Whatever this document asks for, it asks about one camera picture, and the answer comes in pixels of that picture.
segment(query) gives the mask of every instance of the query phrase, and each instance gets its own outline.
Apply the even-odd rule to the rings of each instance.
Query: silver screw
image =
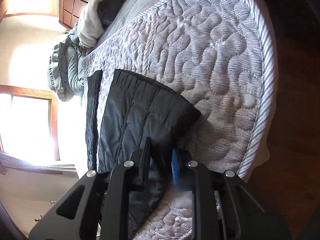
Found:
[[[235,172],[232,170],[227,170],[225,173],[226,177],[232,178],[235,176]]]
[[[194,168],[194,167],[198,166],[198,162],[197,161],[193,161],[193,160],[189,161],[188,162],[188,166]]]
[[[125,161],[123,163],[123,166],[124,167],[132,167],[134,165],[134,162],[133,161]]]
[[[96,176],[96,174],[97,174],[96,171],[93,171],[93,170],[92,171],[88,171],[87,172],[87,177],[88,178],[92,178],[92,177]]]

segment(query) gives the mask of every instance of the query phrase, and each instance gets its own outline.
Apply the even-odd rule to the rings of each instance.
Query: wooden floor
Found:
[[[277,106],[268,134],[270,160],[249,185],[279,207],[293,236],[320,202],[320,52],[277,40]]]

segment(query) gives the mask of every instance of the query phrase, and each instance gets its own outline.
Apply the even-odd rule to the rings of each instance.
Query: quilted black jacket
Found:
[[[150,78],[116,69],[102,119],[98,145],[97,106],[102,71],[88,77],[86,142],[89,170],[111,171],[153,144],[149,179],[144,192],[131,192],[128,234],[134,233],[155,209],[170,178],[171,150],[199,118],[200,112],[183,96]]]

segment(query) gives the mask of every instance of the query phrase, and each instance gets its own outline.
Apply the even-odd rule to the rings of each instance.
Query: blue rubber tip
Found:
[[[180,185],[180,180],[179,180],[180,168],[179,168],[177,152],[175,149],[172,150],[171,169],[172,169],[173,183],[176,187],[179,187],[179,185]]]

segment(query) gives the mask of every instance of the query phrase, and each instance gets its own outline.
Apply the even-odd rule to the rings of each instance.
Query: mattress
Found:
[[[213,171],[231,169],[245,179],[265,148],[274,106],[277,68],[267,12],[257,0],[159,0],[127,21],[125,8],[135,8],[129,1],[83,60],[85,77],[103,70],[98,131],[114,69],[134,71],[202,113],[181,148]],[[85,82],[84,106],[86,92]],[[191,225],[191,192],[171,187],[135,239],[182,239]]]

